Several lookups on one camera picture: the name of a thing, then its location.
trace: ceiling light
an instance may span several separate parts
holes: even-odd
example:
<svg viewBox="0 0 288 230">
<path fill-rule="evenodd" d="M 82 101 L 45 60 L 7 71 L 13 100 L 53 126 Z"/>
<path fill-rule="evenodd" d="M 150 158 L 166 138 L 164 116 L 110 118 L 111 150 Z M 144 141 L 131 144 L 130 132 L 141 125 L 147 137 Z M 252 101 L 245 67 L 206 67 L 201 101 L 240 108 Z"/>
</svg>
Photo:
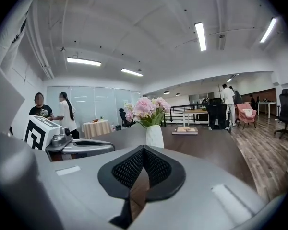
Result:
<svg viewBox="0 0 288 230">
<path fill-rule="evenodd" d="M 194 25 L 197 32 L 198 41 L 200 42 L 201 51 L 204 51 L 206 50 L 206 39 L 203 23 L 199 22 Z"/>
<path fill-rule="evenodd" d="M 143 74 L 141 74 L 141 73 L 137 73 L 137 72 L 134 72 L 134 71 L 130 71 L 130 70 L 127 70 L 127 69 L 125 69 L 125 68 L 123 68 L 121 71 L 122 71 L 122 72 L 129 73 L 129 74 L 132 74 L 132 75 L 135 75 L 135 76 L 138 76 L 138 77 L 143 76 Z"/>
<path fill-rule="evenodd" d="M 268 37 L 269 34 L 271 33 L 271 31 L 272 31 L 275 23 L 276 23 L 276 19 L 275 19 L 275 18 L 272 18 L 268 29 L 266 30 L 264 36 L 263 36 L 262 39 L 260 40 L 261 43 L 264 43 L 264 42 L 265 42 L 265 40 L 267 39 L 267 37 Z"/>
<path fill-rule="evenodd" d="M 82 63 L 82 64 L 88 64 L 88 65 L 93 65 L 93 66 L 97 66 L 97 67 L 101 66 L 101 62 L 99 62 L 99 61 L 93 61 L 93 60 L 88 60 L 88 59 L 79 59 L 79 58 L 71 58 L 71 57 L 67 58 L 67 62 Z"/>
</svg>

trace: glass wall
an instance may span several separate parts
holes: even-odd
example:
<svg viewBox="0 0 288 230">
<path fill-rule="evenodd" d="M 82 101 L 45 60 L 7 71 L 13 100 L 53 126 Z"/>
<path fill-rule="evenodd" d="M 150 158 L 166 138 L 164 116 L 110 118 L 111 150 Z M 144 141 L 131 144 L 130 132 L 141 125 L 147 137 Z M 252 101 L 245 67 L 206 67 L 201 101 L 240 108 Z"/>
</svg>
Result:
<svg viewBox="0 0 288 230">
<path fill-rule="evenodd" d="M 59 113 L 59 94 L 64 91 L 76 109 L 75 120 L 80 136 L 82 124 L 102 116 L 110 125 L 121 125 L 119 108 L 124 108 L 124 103 L 135 105 L 141 97 L 139 91 L 130 91 L 100 87 L 60 86 L 48 87 L 46 104 L 49 105 L 55 116 Z"/>
</svg>

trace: white vase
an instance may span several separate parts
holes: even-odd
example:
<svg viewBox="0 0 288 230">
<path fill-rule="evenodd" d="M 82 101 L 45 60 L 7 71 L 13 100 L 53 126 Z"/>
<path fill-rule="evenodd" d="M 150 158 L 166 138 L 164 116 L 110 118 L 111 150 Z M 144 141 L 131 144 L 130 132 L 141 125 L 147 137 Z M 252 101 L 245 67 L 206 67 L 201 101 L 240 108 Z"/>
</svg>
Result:
<svg viewBox="0 0 288 230">
<path fill-rule="evenodd" d="M 164 148 L 160 125 L 152 125 L 146 131 L 146 145 Z"/>
</svg>

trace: pink armchair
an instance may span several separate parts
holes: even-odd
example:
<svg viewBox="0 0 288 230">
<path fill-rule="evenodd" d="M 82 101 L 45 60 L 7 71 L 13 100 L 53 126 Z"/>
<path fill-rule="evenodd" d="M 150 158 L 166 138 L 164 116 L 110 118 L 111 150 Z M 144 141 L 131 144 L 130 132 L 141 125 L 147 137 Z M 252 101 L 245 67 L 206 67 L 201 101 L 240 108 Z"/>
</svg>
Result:
<svg viewBox="0 0 288 230">
<path fill-rule="evenodd" d="M 253 110 L 250 106 L 250 104 L 248 103 L 243 103 L 243 104 L 237 104 L 237 108 L 238 108 L 238 118 L 240 121 L 243 121 L 244 122 L 244 125 L 243 125 L 243 129 L 244 129 L 244 126 L 246 123 L 254 123 L 254 127 L 256 128 L 256 125 L 255 125 L 255 116 L 256 116 L 256 113 L 257 111 Z M 243 111 L 244 109 L 252 109 L 252 115 L 247 117 L 245 112 Z"/>
</svg>

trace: striped tablecloth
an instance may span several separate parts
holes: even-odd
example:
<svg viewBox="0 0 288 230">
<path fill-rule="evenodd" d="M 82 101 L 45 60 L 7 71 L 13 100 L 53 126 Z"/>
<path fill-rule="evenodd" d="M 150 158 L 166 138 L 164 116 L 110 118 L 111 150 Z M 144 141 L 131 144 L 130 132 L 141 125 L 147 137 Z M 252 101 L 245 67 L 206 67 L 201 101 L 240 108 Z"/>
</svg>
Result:
<svg viewBox="0 0 288 230">
<path fill-rule="evenodd" d="M 91 139 L 95 136 L 101 136 L 111 133 L 111 127 L 108 120 L 97 122 L 87 122 L 82 124 L 82 132 L 84 132 L 86 139 Z"/>
</svg>

